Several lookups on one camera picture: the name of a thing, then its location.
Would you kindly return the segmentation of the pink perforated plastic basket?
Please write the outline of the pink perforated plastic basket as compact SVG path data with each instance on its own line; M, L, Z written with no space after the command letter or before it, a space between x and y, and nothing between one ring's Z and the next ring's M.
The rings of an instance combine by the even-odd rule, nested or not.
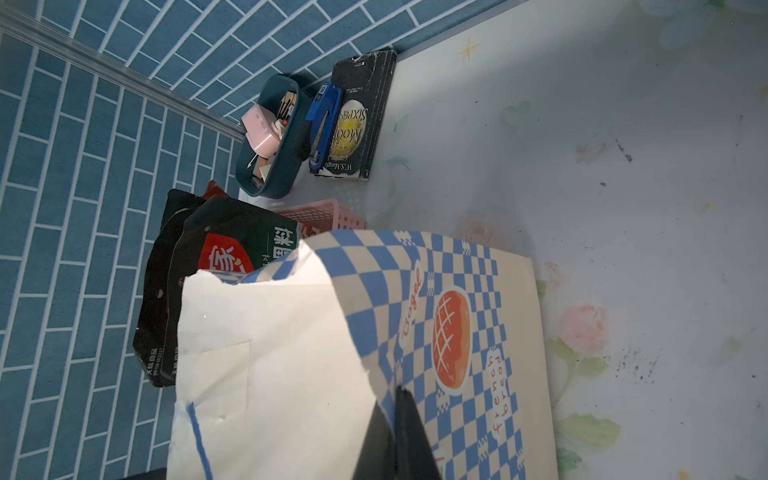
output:
M356 212L326 199L309 204L285 207L276 213L300 224L301 236L308 238L333 230L365 229L366 221Z

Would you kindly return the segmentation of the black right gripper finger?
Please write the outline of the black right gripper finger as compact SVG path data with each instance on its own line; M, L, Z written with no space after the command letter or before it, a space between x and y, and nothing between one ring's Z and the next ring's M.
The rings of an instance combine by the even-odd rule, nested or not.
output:
M394 428L375 406L352 478L440 479L413 395L395 390Z

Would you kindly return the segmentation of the dark teal plastic bin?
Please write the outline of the dark teal plastic bin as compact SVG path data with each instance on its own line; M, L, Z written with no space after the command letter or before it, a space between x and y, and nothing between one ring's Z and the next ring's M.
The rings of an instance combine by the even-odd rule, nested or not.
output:
M270 172L262 186L252 181L249 162L255 155L249 142L244 140L234 164L235 178L240 188L252 197L280 199L291 190L303 162L309 155L309 124L305 120L311 97L302 91L298 83L284 75L274 75L264 84L257 104L276 113L286 93L297 95L292 115L288 119L287 131L273 156Z

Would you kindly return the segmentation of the dark green seasoning packet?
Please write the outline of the dark green seasoning packet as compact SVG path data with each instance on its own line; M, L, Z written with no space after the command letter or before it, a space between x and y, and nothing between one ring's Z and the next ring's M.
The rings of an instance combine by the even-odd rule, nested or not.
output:
M168 322L160 375L173 382L178 324L187 277L199 270L245 275L290 254L303 238L303 225L234 198L213 197L183 223L168 273Z

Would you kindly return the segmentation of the blue stapler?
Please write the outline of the blue stapler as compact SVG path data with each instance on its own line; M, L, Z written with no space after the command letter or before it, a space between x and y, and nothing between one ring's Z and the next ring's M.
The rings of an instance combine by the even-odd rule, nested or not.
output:
M317 174L323 167L332 142L343 91L332 82L324 82L315 94L306 121L310 123L310 172Z

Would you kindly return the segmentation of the aluminium corner frame post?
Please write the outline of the aluminium corner frame post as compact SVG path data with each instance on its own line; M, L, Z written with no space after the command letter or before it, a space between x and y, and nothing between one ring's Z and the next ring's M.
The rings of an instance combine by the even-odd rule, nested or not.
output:
M243 138L242 129L238 125L4 3L1 4L1 32L190 117L213 130L238 140Z

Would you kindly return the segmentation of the blue checkered paper bag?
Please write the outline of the blue checkered paper bag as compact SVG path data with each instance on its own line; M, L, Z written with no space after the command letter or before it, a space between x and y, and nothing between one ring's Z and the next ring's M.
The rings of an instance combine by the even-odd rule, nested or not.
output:
M558 475L530 259L336 230L182 291L171 479L352 479L375 406L415 400L440 479Z

